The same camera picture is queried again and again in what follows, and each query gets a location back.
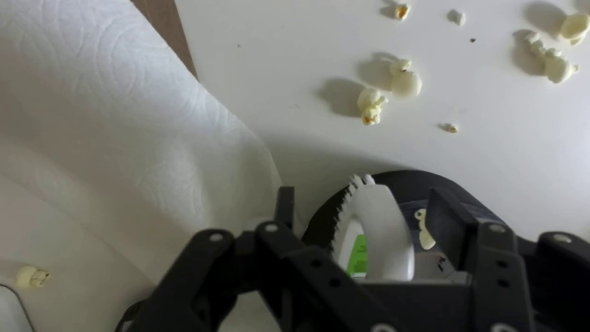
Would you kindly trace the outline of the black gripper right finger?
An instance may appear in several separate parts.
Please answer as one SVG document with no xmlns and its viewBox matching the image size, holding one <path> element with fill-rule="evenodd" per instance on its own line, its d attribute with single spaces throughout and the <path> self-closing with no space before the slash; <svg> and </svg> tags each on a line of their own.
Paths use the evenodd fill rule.
<svg viewBox="0 0 590 332">
<path fill-rule="evenodd" d="M 428 229 L 450 264 L 470 275 L 476 332 L 535 332 L 526 266 L 507 224 L 472 196 L 437 189 Z"/>
</svg>

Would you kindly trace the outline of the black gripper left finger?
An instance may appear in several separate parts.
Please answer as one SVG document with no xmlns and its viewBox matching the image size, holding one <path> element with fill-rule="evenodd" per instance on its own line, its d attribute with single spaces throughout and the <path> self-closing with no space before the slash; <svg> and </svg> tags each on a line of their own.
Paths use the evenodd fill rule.
<svg viewBox="0 0 590 332">
<path fill-rule="evenodd" d="M 293 233 L 293 191 L 279 191 L 275 218 L 232 237 L 190 239 L 148 299 L 131 305 L 116 332 L 220 332 L 238 298 L 256 292 L 280 332 L 374 332 L 393 316 L 328 255 Z"/>
</svg>

